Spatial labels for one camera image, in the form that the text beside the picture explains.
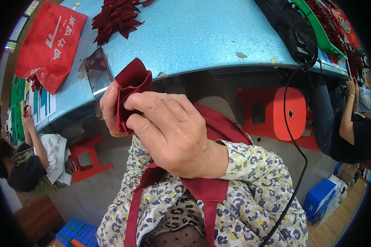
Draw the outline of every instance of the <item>wooden floor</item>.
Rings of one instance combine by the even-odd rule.
[[[336,243],[360,204],[366,190],[365,184],[366,182],[358,179],[356,184],[351,185],[346,199],[321,226],[314,227],[308,221],[307,247],[331,247]]]

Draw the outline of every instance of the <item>hand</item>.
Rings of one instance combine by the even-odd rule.
[[[367,82],[367,75],[363,75],[361,78],[363,79],[363,83],[366,86],[366,88],[368,88],[369,86],[368,86],[368,82]]]
[[[352,77],[349,77],[349,80],[346,81],[346,88],[348,89],[349,95],[352,95],[354,97],[356,94],[356,88]]]
[[[227,147],[207,138],[204,118],[185,95],[133,93],[124,107],[144,113],[132,114],[127,126],[158,166],[184,178],[218,178],[227,170]]]
[[[26,117],[24,117],[22,119],[22,126],[28,131],[31,131],[32,129],[35,129],[33,118],[30,116],[30,112],[31,112],[31,109],[30,109],[30,106],[29,106],[28,113],[26,114]]]
[[[356,78],[354,78],[354,80],[353,80],[354,82],[355,82],[355,97],[356,97],[356,99],[358,99],[358,93],[359,93],[359,85],[358,85],[358,83],[357,83],[357,80],[356,80]]]
[[[127,136],[125,132],[117,131],[117,102],[118,102],[119,85],[112,82],[104,95],[100,99],[100,108],[103,111],[103,119],[114,137]]]

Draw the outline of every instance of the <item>blue speckled table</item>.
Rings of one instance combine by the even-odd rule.
[[[56,92],[56,112],[36,126],[40,131],[50,122],[94,101],[88,78],[79,72],[83,59],[96,50],[97,30],[92,18],[101,12],[103,0],[78,0],[75,11],[88,16],[72,70]],[[74,0],[61,5],[73,8]],[[102,48],[113,76],[135,57],[140,58],[153,79],[162,72],[173,76],[185,72],[228,66],[269,65],[297,67],[281,38],[271,27],[253,0],[156,0],[148,7],[139,6],[137,17],[145,21],[125,39],[119,33]],[[238,57],[237,53],[246,55]],[[326,57],[319,51],[319,56]],[[325,73],[346,74],[346,67],[325,59]]]

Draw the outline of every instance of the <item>smartphone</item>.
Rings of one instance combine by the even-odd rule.
[[[113,82],[113,76],[101,47],[85,60],[85,69],[93,96],[95,100],[99,100],[110,83]]]

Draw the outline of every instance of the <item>black cable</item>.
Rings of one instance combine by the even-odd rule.
[[[284,208],[281,216],[279,217],[278,221],[276,222],[276,224],[273,226],[272,230],[268,233],[267,237],[265,238],[265,240],[262,242],[262,244],[260,245],[260,247],[264,247],[267,242],[271,239],[272,235],[274,234],[274,232],[276,231],[276,229],[279,227],[280,223],[282,222],[282,219],[284,218],[284,216],[287,214],[287,211],[288,209],[290,208],[294,198],[296,197],[296,194],[297,194],[297,191],[299,189],[299,186],[301,185],[301,181],[302,181],[302,177],[304,176],[304,173],[305,171],[307,170],[307,166],[308,166],[308,158],[307,156],[305,156],[305,154],[302,152],[302,150],[299,148],[299,146],[297,145],[296,141],[294,140],[292,134],[291,134],[291,131],[290,131],[290,128],[288,127],[288,123],[287,123],[287,113],[286,113],[286,96],[287,96],[287,88],[290,84],[290,81],[291,79],[293,78],[293,76],[295,76],[295,74],[300,71],[302,68],[306,67],[307,68],[307,71],[309,72],[309,67],[308,65],[311,64],[312,62],[319,62],[320,64],[320,73],[321,73],[321,76],[322,76],[322,63],[320,62],[320,59],[314,59],[314,60],[311,60],[311,61],[308,61],[304,64],[302,64],[300,67],[298,67],[292,74],[291,76],[288,78],[288,81],[286,83],[286,89],[284,90],[284,98],[283,98],[283,112],[284,112],[284,121],[286,123],[286,127],[287,127],[287,131],[290,135],[290,138],[291,140],[293,141],[294,143],[294,146],[296,146],[298,152],[302,155],[302,157],[305,159],[305,165],[304,165],[304,168],[302,169],[302,173],[301,173],[301,176],[299,177],[299,180],[298,180],[298,183],[297,183],[297,186],[294,190],[294,193],[293,195],[291,196],[290,198],[290,201],[287,203],[286,207]],[[314,88],[313,88],[313,85],[312,85],[312,80],[311,80],[311,87],[314,91],[316,91]]]

